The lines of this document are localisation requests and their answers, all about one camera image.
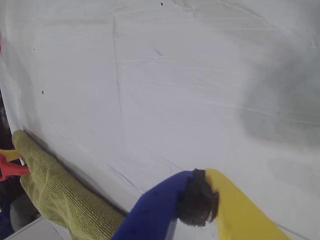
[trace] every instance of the blue handle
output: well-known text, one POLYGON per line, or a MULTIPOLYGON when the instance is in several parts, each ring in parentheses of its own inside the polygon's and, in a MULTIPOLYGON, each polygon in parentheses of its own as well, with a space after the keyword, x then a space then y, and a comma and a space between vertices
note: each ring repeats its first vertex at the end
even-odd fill
POLYGON ((111 240, 171 240, 178 196, 184 196, 192 171, 179 172, 143 194, 111 240))

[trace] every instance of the yellow handle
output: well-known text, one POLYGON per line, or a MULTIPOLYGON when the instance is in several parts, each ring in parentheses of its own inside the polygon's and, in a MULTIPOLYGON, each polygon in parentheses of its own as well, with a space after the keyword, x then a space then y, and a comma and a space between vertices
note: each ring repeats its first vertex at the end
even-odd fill
POLYGON ((205 178, 219 192, 219 240, 290 240, 221 172, 208 168, 205 178))
POLYGON ((20 158, 18 152, 15 149, 13 149, 13 150, 0 149, 0 154, 5 156, 5 159, 7 160, 7 162, 10 162, 10 161, 13 161, 13 160, 20 158))

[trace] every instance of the scratch mark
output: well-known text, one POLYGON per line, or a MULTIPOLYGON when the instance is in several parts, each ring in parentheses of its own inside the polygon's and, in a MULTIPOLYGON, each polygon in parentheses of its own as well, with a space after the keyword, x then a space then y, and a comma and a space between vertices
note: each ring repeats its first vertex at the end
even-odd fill
POLYGON ((228 89, 227 87, 207 87, 207 86, 196 86, 196 85, 187 85, 187 84, 178 84, 178 83, 165 83, 159 81, 142 81, 142 83, 146 84, 154 84, 154 85, 162 85, 168 87, 181 87, 181 88, 193 88, 193 89, 203 89, 203 90, 212 90, 212 91, 220 91, 222 89, 228 89))
POLYGON ((161 52, 159 52, 157 49, 154 50, 156 52, 156 54, 159 55, 159 57, 164 57, 165 55, 163 55, 161 52))
POLYGON ((277 225, 279 228, 281 228, 281 229, 283 229, 283 230, 285 230, 285 231, 287 231, 287 232, 289 232, 289 233, 291 233, 293 235, 296 235, 299 238, 302 238, 304 240, 311 240, 311 239, 309 239, 309 238, 307 238, 305 236, 302 236, 301 234, 299 234, 297 232, 294 232, 294 231, 290 230, 289 228, 286 228, 285 226, 282 226, 282 225, 280 225, 280 224, 278 224, 276 222, 274 224, 277 225))
POLYGON ((168 67, 168 69, 183 69, 183 70, 202 70, 202 71, 213 71, 213 72, 223 72, 228 74, 235 74, 235 75, 241 75, 242 73, 237 71, 230 71, 230 70, 224 70, 224 69, 215 69, 215 68, 199 68, 199 67, 168 67))
POLYGON ((124 16, 124 15, 129 15, 129 14, 142 14, 142 13, 148 13, 148 12, 155 12, 155 11, 159 11, 159 8, 157 9, 152 9, 152 10, 145 10, 145 11, 133 11, 133 12, 127 12, 127 13, 123 13, 123 14, 118 14, 118 15, 114 15, 115 17, 118 16, 124 16))
POLYGON ((161 159, 165 160, 166 162, 172 164, 173 166, 177 167, 178 169, 184 170, 183 168, 181 168, 180 166, 174 164, 173 162, 169 161, 168 159, 164 158, 163 156, 160 156, 160 155, 159 155, 159 157, 160 157, 161 159))
POLYGON ((304 124, 304 125, 320 126, 320 122, 309 122, 309 121, 293 120, 293 119, 290 119, 290 118, 281 117, 281 116, 279 116, 279 115, 274 115, 274 114, 267 113, 267 112, 264 112, 264 111, 259 111, 259 110, 256 110, 256 109, 246 108, 246 107, 242 107, 242 106, 229 105, 229 104, 224 104, 224 103, 219 103, 219 102, 213 102, 213 101, 208 101, 207 103, 210 104, 210 105, 215 105, 215 106, 220 106, 220 107, 225 107, 225 108, 242 109, 242 110, 254 112, 254 113, 257 113, 257 114, 266 115, 266 116, 268 116, 268 117, 272 117, 272 118, 276 118, 276 119, 288 121, 288 122, 295 123, 295 124, 304 124))
POLYGON ((132 181, 130 181, 125 175, 123 175, 121 172, 119 172, 116 168, 113 166, 108 166, 114 173, 117 175, 120 175, 127 183, 129 183, 131 186, 133 186, 135 189, 140 190, 132 181))
POLYGON ((55 46, 58 46, 58 45, 64 44, 64 43, 66 43, 67 41, 69 41, 69 40, 71 40, 71 39, 82 38, 82 37, 85 37, 85 36, 87 36, 87 35, 89 35, 89 34, 90 34, 90 33, 86 33, 86 34, 83 34, 83 35, 70 37, 70 38, 64 39, 64 40, 63 40, 63 41, 61 41, 61 42, 58 42, 58 43, 52 44, 52 45, 50 45, 50 47, 55 47, 55 46))

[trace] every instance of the white wall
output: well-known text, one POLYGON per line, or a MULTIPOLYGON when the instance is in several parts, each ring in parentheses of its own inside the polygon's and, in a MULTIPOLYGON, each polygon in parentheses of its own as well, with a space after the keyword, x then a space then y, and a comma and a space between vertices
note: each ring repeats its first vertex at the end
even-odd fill
POLYGON ((10 127, 92 189, 130 210, 174 173, 216 168, 277 224, 320 237, 319 1, 0 4, 10 127))

